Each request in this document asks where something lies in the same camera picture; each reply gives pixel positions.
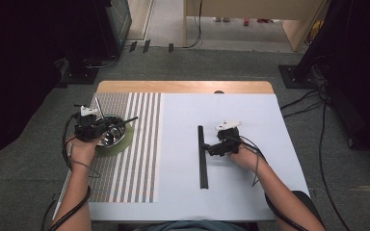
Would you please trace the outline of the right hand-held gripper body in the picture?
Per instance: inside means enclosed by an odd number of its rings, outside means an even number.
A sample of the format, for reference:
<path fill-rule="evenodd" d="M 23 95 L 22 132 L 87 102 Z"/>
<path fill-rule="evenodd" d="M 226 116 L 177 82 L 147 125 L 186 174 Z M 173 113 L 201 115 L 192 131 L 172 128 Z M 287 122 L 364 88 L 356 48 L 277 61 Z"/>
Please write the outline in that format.
<path fill-rule="evenodd" d="M 217 138 L 219 143 L 212 146 L 212 150 L 219 152 L 224 156 L 225 153 L 238 152 L 238 147 L 241 144 L 238 126 L 239 121 L 226 121 L 224 120 L 220 125 L 216 127 Z"/>

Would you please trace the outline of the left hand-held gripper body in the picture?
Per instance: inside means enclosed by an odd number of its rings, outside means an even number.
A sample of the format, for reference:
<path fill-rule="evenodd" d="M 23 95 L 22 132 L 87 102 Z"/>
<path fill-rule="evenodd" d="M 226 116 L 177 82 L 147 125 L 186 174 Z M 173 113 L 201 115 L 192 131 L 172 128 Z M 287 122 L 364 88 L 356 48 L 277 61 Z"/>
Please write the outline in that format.
<path fill-rule="evenodd" d="M 98 109 L 80 107 L 74 127 L 74 134 L 78 140 L 91 141 L 101 138 L 106 133 L 109 120 L 105 117 L 97 117 L 97 114 Z"/>

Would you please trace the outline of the steel bowl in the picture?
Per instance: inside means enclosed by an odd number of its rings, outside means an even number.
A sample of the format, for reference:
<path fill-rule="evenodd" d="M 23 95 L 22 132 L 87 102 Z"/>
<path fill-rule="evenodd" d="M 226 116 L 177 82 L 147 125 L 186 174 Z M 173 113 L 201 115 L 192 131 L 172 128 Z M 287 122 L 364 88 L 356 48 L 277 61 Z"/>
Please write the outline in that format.
<path fill-rule="evenodd" d="M 117 144 L 111 147 L 97 146 L 95 148 L 95 156 L 110 157 L 124 151 L 131 144 L 134 135 L 134 129 L 130 124 L 126 124 L 125 127 L 125 135 Z"/>
<path fill-rule="evenodd" d="M 118 126 L 117 131 L 105 132 L 105 127 L 112 124 L 106 119 L 107 116 L 111 115 L 106 115 L 104 119 L 99 118 L 96 121 L 104 134 L 104 138 L 98 143 L 98 146 L 111 147 L 117 144 L 125 135 L 126 127 L 122 123 L 116 124 Z"/>

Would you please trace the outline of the person's right hand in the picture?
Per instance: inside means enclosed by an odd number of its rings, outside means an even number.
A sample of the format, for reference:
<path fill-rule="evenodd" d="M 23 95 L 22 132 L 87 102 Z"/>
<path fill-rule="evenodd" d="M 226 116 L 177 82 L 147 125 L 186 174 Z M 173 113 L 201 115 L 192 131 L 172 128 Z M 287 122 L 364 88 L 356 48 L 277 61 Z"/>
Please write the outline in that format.
<path fill-rule="evenodd" d="M 263 162 L 258 154 L 244 144 L 239 145 L 237 153 L 228 152 L 227 156 L 239 167 L 250 169 L 254 173 L 258 172 L 259 165 Z"/>

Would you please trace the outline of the person's left hand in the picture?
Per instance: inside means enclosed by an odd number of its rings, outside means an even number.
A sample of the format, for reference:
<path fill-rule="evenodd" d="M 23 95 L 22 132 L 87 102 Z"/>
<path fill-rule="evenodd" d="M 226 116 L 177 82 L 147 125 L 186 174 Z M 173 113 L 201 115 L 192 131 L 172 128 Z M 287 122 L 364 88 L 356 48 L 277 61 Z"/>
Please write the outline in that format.
<path fill-rule="evenodd" d="M 71 169 L 75 170 L 78 167 L 89 167 L 94 158 L 95 148 L 101 140 L 102 138 L 80 141 L 74 136 L 70 137 L 67 140 L 66 148 L 71 151 L 69 155 Z"/>

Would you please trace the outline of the silver metal chopstick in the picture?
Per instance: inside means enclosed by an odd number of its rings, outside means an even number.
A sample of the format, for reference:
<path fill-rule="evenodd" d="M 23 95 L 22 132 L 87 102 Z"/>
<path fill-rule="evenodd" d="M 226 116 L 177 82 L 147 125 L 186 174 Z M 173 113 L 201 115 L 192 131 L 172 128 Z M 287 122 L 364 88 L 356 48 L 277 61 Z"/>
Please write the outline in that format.
<path fill-rule="evenodd" d="M 100 104 L 99 99 L 97 97 L 95 98 L 95 103 L 96 103 L 96 106 L 97 106 L 97 109 L 99 111 L 101 119 L 104 119 L 104 114 L 103 114 L 103 111 L 102 111 L 102 108 L 101 108 L 101 104 Z"/>

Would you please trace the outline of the white table sheet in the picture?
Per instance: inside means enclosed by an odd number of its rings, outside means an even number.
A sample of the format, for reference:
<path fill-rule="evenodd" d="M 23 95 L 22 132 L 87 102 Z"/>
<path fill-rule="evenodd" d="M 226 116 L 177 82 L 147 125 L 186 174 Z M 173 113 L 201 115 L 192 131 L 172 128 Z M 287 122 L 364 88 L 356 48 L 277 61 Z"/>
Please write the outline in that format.
<path fill-rule="evenodd" d="M 204 141 L 217 142 L 216 127 L 239 121 L 240 134 L 255 143 L 278 177 L 293 191 L 307 190 L 303 171 L 272 94 L 159 93 L 159 177 L 153 203 L 91 202 L 94 221 L 273 219 L 251 171 L 227 157 L 206 158 L 208 189 L 199 187 L 198 126 Z"/>

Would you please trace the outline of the striped woven placemat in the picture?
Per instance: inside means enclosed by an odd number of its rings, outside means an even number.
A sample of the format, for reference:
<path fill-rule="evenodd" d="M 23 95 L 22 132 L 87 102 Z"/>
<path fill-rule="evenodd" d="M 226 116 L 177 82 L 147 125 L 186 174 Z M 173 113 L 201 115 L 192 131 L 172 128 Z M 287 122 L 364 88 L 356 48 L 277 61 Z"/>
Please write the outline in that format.
<path fill-rule="evenodd" d="M 99 99 L 106 116 L 139 118 L 131 144 L 110 157 L 96 157 L 89 168 L 91 202 L 153 203 L 157 200 L 161 95 L 150 92 L 102 92 Z"/>

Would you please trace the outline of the black stand base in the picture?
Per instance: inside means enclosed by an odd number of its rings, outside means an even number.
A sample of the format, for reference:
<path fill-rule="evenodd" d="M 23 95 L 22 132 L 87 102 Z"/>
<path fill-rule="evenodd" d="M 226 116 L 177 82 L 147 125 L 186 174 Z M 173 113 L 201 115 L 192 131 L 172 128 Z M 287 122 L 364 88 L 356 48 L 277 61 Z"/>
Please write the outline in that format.
<path fill-rule="evenodd" d="M 297 65 L 280 65 L 279 73 L 287 89 L 316 89 L 313 75 L 309 70 L 302 70 Z"/>
<path fill-rule="evenodd" d="M 74 67 L 67 59 L 62 59 L 60 70 L 60 83 L 64 85 L 92 85 L 98 73 L 97 68 Z"/>

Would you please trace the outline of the person's grey-blue shirt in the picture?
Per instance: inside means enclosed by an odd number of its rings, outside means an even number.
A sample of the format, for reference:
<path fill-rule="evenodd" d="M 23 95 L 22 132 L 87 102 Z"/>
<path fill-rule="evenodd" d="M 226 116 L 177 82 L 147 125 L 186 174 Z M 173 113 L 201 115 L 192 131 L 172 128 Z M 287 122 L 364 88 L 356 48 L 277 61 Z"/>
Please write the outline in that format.
<path fill-rule="evenodd" d="M 249 229 L 218 220 L 179 220 L 135 228 L 134 231 L 249 231 Z"/>

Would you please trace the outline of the dark monitor cabinet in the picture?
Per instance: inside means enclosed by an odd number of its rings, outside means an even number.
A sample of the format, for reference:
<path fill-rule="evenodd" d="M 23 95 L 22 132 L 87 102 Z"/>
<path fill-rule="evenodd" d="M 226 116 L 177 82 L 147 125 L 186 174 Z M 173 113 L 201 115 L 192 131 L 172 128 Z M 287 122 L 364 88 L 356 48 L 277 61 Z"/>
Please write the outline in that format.
<path fill-rule="evenodd" d="M 128 0 L 92 0 L 108 57 L 118 57 L 132 23 Z"/>

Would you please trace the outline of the black curtain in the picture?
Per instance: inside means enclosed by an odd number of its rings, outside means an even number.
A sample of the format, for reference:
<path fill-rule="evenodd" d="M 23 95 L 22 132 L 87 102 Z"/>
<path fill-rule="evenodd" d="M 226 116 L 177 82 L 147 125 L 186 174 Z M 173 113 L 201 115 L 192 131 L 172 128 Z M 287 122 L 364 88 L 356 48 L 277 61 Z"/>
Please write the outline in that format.
<path fill-rule="evenodd" d="M 370 0 L 330 0 L 303 63 L 321 69 L 352 146 L 370 150 Z"/>
<path fill-rule="evenodd" d="M 60 81 L 31 20 L 14 0 L 0 0 L 0 150 L 20 136 Z"/>

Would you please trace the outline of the light wooden desk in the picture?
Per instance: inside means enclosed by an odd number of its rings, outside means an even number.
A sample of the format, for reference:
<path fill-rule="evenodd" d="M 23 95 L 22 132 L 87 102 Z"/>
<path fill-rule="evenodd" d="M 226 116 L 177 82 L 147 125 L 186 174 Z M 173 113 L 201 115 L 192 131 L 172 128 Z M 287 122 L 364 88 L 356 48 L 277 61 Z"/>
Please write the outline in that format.
<path fill-rule="evenodd" d="M 303 45 L 311 27 L 329 0 L 183 0 L 183 44 L 187 44 L 187 18 L 279 19 L 293 51 Z"/>

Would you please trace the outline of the yellow object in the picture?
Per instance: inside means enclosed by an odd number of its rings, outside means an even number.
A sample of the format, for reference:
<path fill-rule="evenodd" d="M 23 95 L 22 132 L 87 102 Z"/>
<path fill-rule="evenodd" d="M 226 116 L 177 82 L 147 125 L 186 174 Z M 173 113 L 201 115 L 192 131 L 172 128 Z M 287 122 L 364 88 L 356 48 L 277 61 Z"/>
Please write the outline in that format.
<path fill-rule="evenodd" d="M 319 31 L 321 30 L 322 26 L 324 24 L 324 21 L 323 20 L 317 20 L 313 26 L 311 27 L 308 35 L 307 35 L 307 40 L 306 42 L 307 43 L 311 43 L 314 41 L 315 37 L 317 36 L 317 34 L 319 33 Z"/>

